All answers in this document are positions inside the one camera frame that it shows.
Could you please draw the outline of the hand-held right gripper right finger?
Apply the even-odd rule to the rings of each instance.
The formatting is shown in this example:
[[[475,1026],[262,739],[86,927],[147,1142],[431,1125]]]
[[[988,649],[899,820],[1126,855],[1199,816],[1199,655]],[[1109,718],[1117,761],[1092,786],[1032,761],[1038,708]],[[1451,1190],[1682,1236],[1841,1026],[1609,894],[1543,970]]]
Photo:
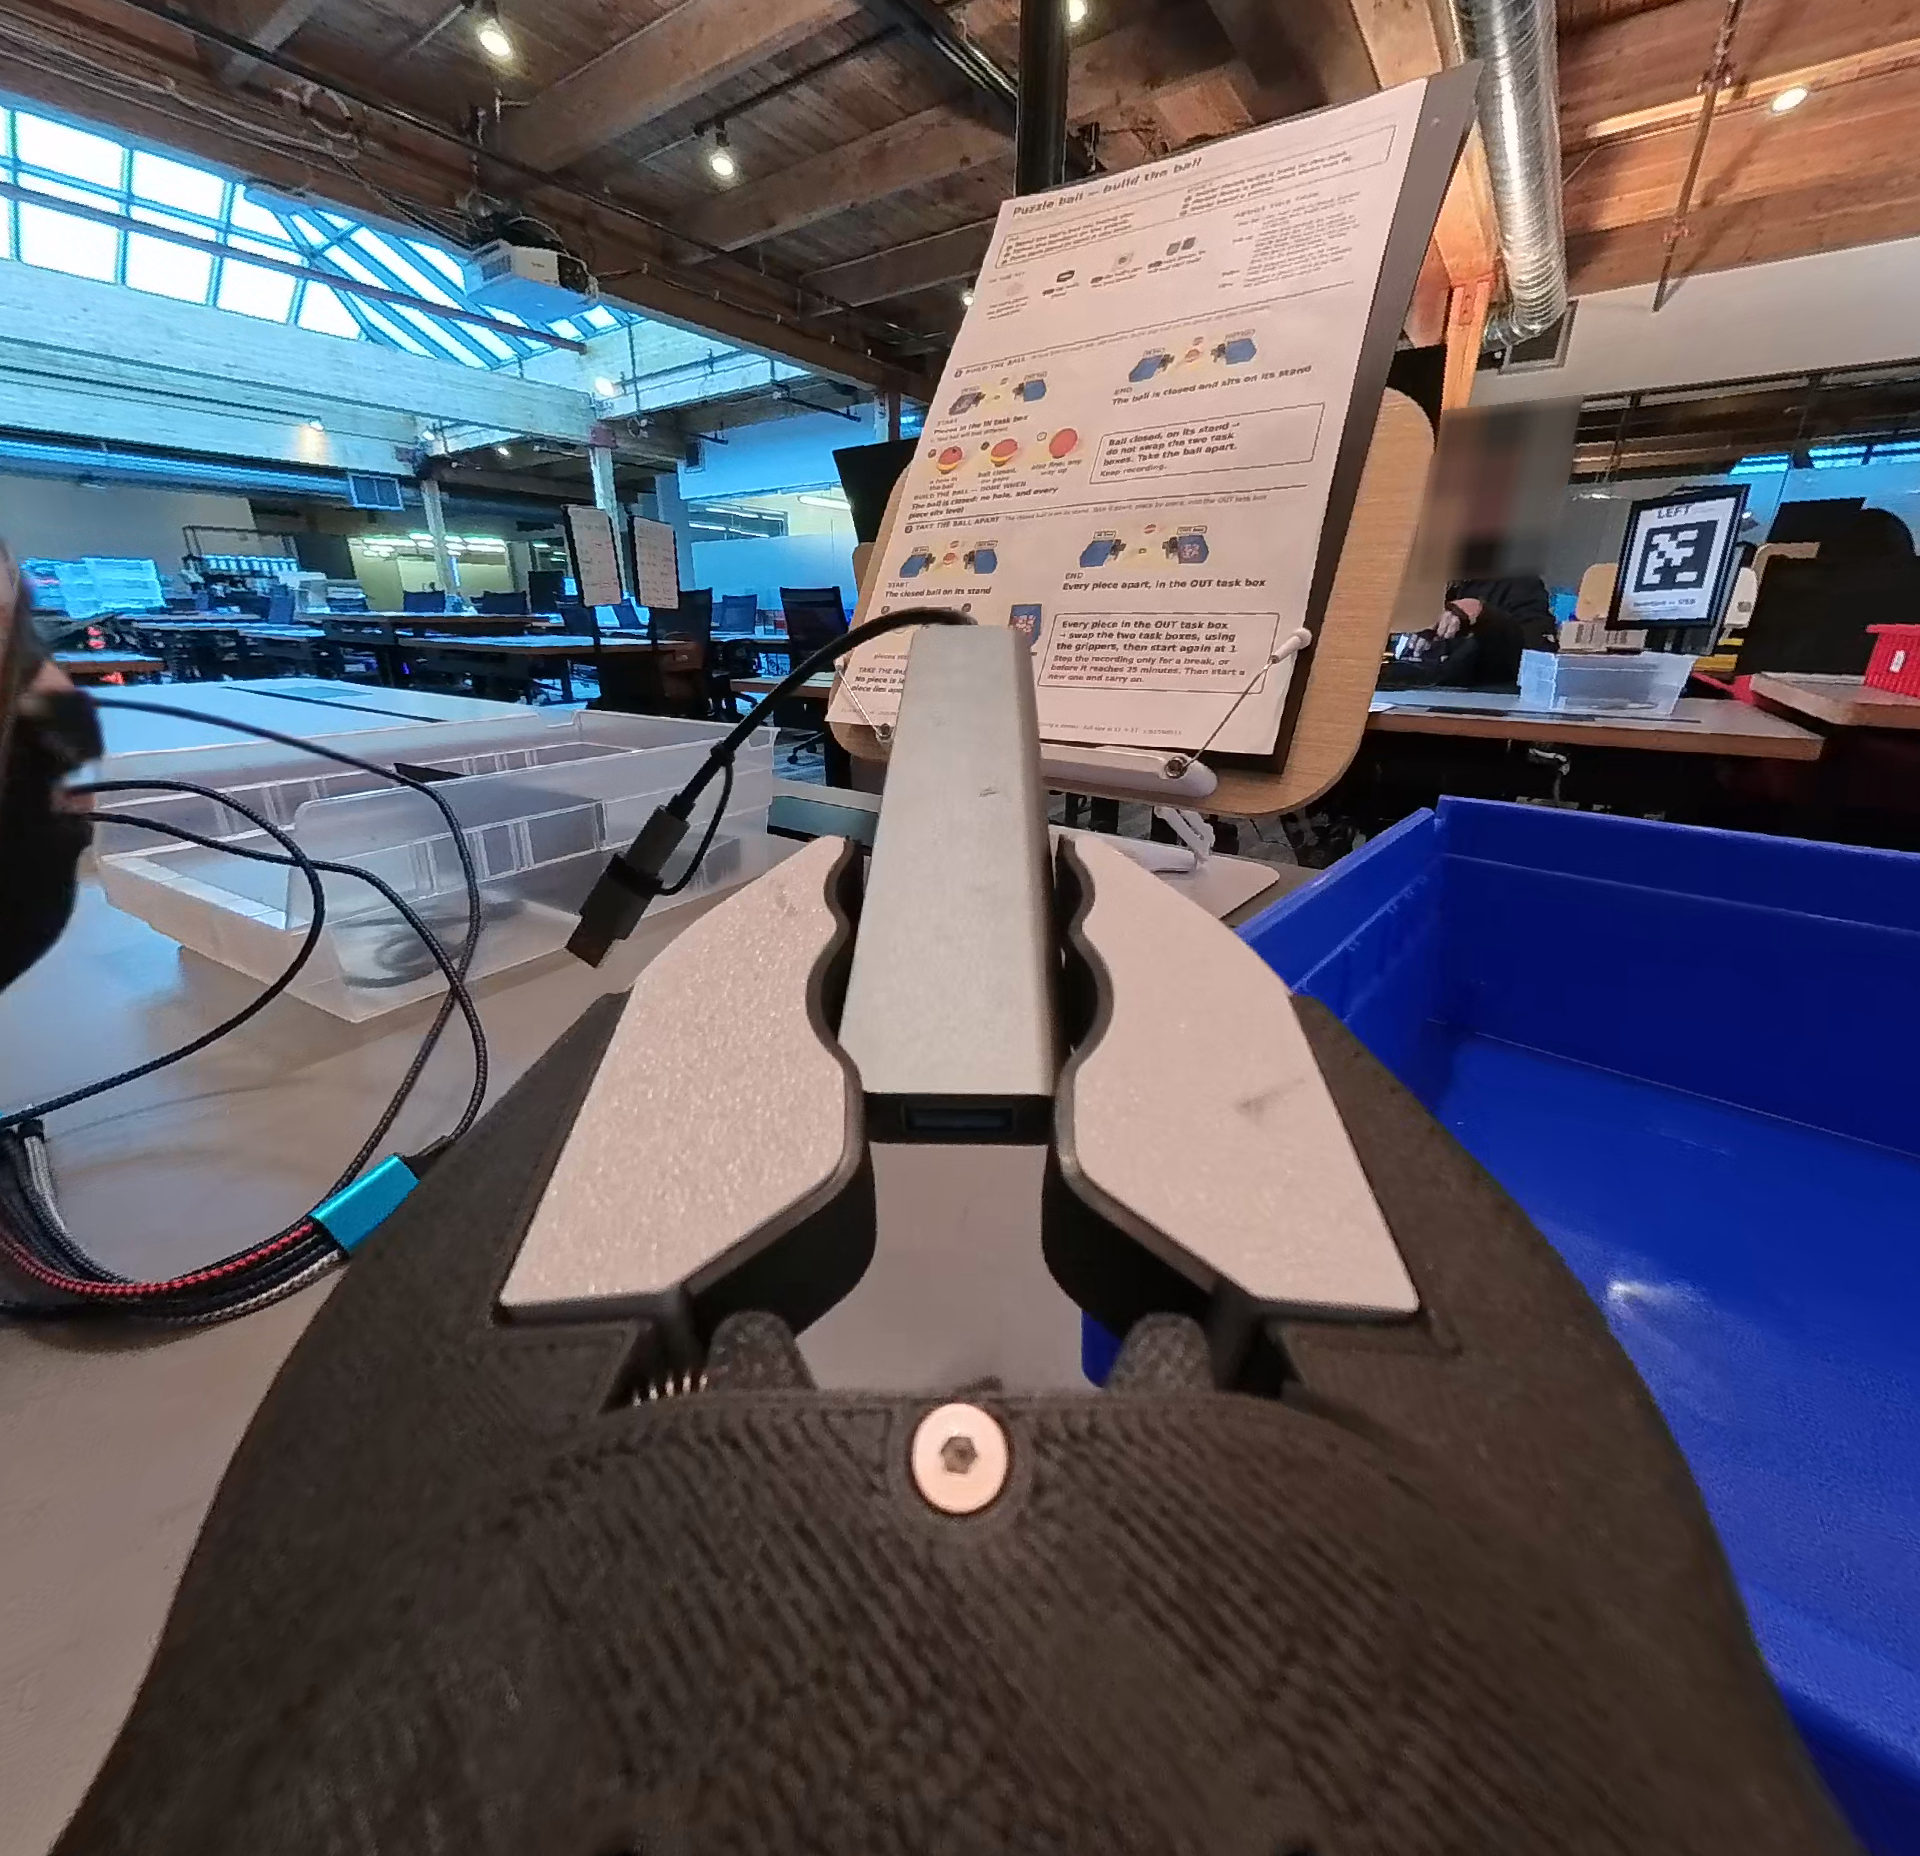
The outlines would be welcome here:
[[[1112,1339],[1187,1314],[1213,1348],[1268,1320],[1414,1320],[1414,1272],[1285,983],[1106,840],[1062,840],[1055,870],[1062,1291]]]

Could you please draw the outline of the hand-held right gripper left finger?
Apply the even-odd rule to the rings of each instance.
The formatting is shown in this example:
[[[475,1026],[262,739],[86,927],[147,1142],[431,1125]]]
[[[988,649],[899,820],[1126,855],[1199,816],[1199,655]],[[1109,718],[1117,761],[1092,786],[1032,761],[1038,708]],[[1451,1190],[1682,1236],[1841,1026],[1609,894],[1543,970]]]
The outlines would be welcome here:
[[[671,1314],[853,1186],[859,1069],[829,1026],[859,849],[818,839],[652,957],[498,1303],[516,1320]]]

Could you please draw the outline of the grey metal USB hub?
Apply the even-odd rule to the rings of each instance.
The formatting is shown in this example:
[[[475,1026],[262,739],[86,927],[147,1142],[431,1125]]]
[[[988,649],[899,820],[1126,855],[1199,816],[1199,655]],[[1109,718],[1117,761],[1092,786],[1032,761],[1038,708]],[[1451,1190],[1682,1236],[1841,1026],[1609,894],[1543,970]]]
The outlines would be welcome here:
[[[925,626],[837,1021],[874,1142],[1043,1146],[1058,986],[1032,649],[1005,626]]]

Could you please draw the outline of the blue plastic bin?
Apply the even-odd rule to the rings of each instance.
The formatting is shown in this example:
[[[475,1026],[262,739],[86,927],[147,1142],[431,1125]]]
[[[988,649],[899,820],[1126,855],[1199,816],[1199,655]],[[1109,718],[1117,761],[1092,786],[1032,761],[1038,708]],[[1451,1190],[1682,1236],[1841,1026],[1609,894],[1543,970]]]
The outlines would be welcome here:
[[[1237,924],[1523,1204],[1917,1851],[1917,855],[1441,801]]]

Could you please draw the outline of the grey desk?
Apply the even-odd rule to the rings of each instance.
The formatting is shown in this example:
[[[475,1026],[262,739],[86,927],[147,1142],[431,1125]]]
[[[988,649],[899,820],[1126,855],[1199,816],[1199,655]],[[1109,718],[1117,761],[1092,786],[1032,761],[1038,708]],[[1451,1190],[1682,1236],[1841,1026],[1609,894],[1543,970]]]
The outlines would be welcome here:
[[[2,993],[2,1107],[178,1050],[258,987],[84,882]],[[334,1184],[435,1004],[346,1026],[279,999],[190,1061],[49,1125],[62,1210],[125,1274],[178,1274],[282,1228]],[[210,1495],[326,1298],[203,1332],[2,1329],[2,1851],[46,1853],[154,1658]]]

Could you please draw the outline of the clear plastic bin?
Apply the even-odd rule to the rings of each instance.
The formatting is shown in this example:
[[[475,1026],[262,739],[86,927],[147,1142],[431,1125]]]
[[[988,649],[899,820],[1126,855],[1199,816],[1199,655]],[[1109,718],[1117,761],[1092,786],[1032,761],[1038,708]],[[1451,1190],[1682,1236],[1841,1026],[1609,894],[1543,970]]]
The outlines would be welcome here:
[[[107,901],[178,949],[270,983],[313,931],[313,889],[277,835],[318,862],[323,933],[294,997],[360,1026],[442,997],[438,950],[476,927],[469,980],[564,953],[589,886],[676,794],[716,721],[528,711],[292,743],[206,739],[109,758],[90,786]],[[438,940],[371,884],[381,879]]]

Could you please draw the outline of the black office chair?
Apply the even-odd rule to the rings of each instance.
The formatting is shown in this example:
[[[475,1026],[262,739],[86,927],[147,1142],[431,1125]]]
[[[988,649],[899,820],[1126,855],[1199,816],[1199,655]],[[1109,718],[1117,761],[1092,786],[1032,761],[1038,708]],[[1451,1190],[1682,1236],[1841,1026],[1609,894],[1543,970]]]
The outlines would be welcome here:
[[[813,739],[827,729],[833,682],[813,685],[808,680],[819,673],[819,652],[848,633],[851,615],[840,586],[782,586],[780,606],[789,673],[802,682],[802,690],[780,708],[773,729]]]

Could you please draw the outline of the wooden background table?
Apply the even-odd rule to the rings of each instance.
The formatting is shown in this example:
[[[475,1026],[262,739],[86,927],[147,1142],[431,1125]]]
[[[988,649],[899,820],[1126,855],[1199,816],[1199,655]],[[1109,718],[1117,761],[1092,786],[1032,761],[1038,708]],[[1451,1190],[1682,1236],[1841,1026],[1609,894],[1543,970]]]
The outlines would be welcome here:
[[[1917,696],[1860,677],[1759,673],[1748,696],[1684,696],[1670,717],[1534,714],[1513,690],[1386,690],[1366,734],[1639,748],[1737,761],[1819,761],[1832,734],[1917,734]]]

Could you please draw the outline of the small clear plastic container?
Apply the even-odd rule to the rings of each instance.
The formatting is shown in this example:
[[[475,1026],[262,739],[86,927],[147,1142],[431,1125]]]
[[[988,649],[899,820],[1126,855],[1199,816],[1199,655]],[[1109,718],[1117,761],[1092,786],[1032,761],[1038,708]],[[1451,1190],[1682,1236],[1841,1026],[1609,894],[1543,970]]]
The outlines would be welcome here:
[[[1525,717],[1670,718],[1691,673],[1673,652],[1523,652],[1516,690]]]

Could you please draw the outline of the black and white marker sign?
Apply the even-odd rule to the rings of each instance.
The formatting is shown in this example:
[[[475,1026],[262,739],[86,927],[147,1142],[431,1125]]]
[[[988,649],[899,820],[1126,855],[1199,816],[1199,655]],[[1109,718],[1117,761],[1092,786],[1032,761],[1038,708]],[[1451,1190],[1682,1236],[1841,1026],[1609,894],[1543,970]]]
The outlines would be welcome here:
[[[1632,503],[1609,630],[1720,630],[1733,592],[1748,483]]]

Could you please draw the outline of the white ceiling projector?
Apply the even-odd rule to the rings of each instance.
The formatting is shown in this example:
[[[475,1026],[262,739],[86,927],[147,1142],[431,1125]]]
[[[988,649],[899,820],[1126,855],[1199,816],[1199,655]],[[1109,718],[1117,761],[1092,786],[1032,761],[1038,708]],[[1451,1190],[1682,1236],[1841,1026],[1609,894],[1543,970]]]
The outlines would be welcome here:
[[[553,322],[583,313],[599,287],[583,261],[565,247],[492,240],[469,253],[465,296],[486,313]]]

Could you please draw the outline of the black ceiling pole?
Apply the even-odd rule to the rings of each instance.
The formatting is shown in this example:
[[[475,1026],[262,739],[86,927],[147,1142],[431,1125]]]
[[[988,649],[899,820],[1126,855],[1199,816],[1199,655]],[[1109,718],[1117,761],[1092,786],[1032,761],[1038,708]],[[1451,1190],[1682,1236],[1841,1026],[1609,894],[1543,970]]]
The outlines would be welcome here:
[[[1022,0],[1015,96],[1015,195],[1067,183],[1067,0]]]

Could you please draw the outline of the silver ventilation duct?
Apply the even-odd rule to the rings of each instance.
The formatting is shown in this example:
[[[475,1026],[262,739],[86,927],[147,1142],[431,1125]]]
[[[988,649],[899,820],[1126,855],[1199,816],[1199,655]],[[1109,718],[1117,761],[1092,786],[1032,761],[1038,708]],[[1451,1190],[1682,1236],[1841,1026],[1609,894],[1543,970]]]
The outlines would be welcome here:
[[[1461,53],[1481,67],[1476,125],[1504,265],[1483,345],[1516,345],[1569,313],[1556,0],[1451,3]]]

